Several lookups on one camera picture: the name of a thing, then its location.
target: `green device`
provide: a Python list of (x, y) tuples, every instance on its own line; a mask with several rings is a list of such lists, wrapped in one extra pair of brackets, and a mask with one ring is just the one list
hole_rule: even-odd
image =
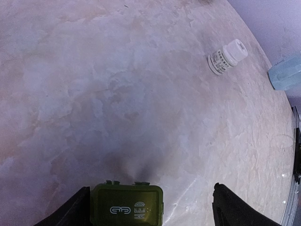
[(162, 226), (163, 191), (147, 182), (120, 185), (107, 180), (90, 196), (93, 226)]

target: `white wall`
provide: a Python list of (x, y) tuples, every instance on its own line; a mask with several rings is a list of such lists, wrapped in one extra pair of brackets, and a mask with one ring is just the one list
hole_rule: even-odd
[[(301, 50), (301, 0), (228, 0), (272, 64)], [(286, 92), (301, 113), (301, 85)]]

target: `white bottle cap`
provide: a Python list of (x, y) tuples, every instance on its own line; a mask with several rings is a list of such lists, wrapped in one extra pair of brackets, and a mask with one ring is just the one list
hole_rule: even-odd
[(235, 39), (232, 42), (230, 42), (227, 46), (225, 46), (225, 48), (227, 52), (237, 61), (241, 61), (248, 56), (248, 51), (246, 50), (246, 47), (238, 39)]

